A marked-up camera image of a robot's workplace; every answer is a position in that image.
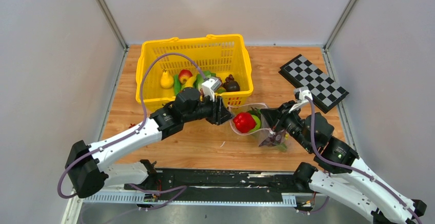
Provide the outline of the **green apple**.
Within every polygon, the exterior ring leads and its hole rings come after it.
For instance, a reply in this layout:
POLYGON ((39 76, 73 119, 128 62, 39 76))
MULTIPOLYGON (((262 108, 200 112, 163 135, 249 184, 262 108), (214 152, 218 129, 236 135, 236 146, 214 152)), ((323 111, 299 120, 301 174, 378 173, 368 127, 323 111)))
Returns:
POLYGON ((255 121, 255 126, 249 131, 250 133, 257 131, 262 127, 261 119, 258 116, 252 115, 251 117, 255 121))

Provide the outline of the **red bell pepper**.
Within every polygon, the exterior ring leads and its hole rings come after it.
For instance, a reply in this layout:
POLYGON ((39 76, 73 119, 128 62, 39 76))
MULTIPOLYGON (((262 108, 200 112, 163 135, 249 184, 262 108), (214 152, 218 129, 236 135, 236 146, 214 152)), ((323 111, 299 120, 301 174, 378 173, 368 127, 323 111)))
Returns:
POLYGON ((232 120, 237 131, 248 133, 256 127, 256 121, 248 112, 241 112, 232 120))

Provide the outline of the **clear zip top bag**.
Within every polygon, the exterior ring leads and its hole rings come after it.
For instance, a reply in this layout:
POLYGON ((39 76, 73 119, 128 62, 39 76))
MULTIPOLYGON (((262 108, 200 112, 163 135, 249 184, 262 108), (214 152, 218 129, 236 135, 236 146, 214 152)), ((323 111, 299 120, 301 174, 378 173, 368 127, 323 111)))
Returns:
POLYGON ((267 109, 265 103, 253 103, 242 106, 229 106, 229 111, 234 115, 230 120, 230 127, 237 135, 255 138, 259 147, 272 147, 281 152, 288 150, 289 135, 284 130, 272 131, 266 118, 261 114, 262 109, 267 109))

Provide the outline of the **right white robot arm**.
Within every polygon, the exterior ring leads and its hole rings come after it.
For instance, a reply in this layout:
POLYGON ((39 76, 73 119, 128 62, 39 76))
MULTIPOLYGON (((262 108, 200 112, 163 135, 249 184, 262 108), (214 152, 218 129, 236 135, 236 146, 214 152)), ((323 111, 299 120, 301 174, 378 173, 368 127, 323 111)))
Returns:
POLYGON ((261 109, 272 129, 286 131, 308 153, 315 154, 314 161, 324 170, 301 163, 293 177, 295 189, 323 193, 372 223, 421 223, 426 203, 404 196, 378 177, 354 149, 333 136, 334 127, 319 112, 300 118, 304 104, 313 102, 308 98, 261 109))

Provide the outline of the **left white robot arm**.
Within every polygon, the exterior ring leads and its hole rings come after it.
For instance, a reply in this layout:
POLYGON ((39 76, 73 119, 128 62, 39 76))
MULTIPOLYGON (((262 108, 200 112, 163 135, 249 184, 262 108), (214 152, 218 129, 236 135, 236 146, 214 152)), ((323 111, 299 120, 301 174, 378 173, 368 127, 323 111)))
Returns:
POLYGON ((182 131, 185 123, 205 119, 212 125, 221 125, 233 119, 222 97, 204 100, 200 97, 197 89, 187 88, 174 101, 120 134, 89 145, 83 140, 74 143, 63 175, 69 177, 75 195, 79 198, 94 195, 113 181, 109 174, 112 164, 137 149, 182 131))

